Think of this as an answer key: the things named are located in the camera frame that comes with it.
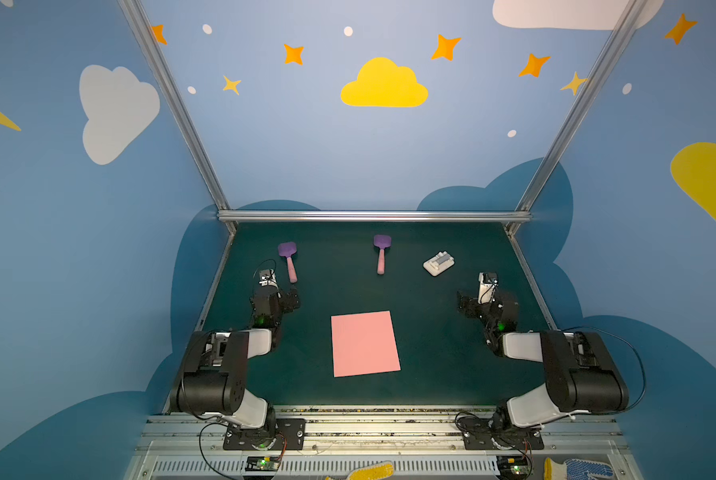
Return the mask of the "pink square paper sheet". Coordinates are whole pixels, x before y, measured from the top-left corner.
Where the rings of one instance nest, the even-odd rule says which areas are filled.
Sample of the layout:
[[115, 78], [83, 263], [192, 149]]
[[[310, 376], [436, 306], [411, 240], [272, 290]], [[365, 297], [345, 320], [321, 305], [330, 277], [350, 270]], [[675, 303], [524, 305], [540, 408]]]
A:
[[331, 330], [335, 378], [401, 370], [389, 311], [332, 316]]

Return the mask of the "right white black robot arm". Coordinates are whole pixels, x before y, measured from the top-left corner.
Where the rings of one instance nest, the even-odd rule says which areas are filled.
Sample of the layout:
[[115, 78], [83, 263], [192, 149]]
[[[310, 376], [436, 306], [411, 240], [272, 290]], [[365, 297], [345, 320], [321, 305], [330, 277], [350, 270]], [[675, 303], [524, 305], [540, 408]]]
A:
[[575, 414], [624, 412], [630, 392], [601, 335], [546, 330], [519, 332], [520, 305], [510, 293], [457, 294], [457, 309], [481, 322], [497, 356], [538, 363], [544, 382], [499, 405], [489, 421], [495, 433], [527, 431]]

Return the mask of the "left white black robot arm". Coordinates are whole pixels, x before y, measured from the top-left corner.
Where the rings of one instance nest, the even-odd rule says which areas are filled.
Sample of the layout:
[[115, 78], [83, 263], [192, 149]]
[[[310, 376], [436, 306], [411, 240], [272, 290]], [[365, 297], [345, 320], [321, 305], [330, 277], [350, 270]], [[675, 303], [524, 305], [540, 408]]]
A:
[[283, 316], [301, 302], [296, 288], [283, 291], [266, 285], [254, 291], [250, 303], [249, 328], [191, 336], [169, 394], [169, 407], [199, 420], [218, 419], [227, 427], [225, 446], [231, 450], [284, 450], [287, 439], [277, 426], [274, 407], [247, 388], [248, 364], [278, 347]]

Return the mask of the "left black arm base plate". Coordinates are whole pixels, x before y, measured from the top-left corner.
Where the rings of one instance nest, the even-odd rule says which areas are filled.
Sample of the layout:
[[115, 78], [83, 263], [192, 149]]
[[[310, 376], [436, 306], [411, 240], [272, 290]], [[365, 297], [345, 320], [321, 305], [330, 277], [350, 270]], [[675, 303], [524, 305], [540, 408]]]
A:
[[224, 435], [226, 451], [302, 450], [306, 433], [304, 418], [273, 419], [269, 417], [260, 428], [241, 428], [231, 424]]

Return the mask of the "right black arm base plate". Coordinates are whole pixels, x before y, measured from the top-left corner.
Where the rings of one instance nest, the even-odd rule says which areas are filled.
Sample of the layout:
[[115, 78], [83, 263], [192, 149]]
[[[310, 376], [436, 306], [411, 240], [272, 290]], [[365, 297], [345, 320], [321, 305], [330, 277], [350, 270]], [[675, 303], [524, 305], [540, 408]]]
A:
[[541, 432], [537, 428], [498, 428], [491, 419], [464, 416], [455, 421], [467, 450], [543, 450]]

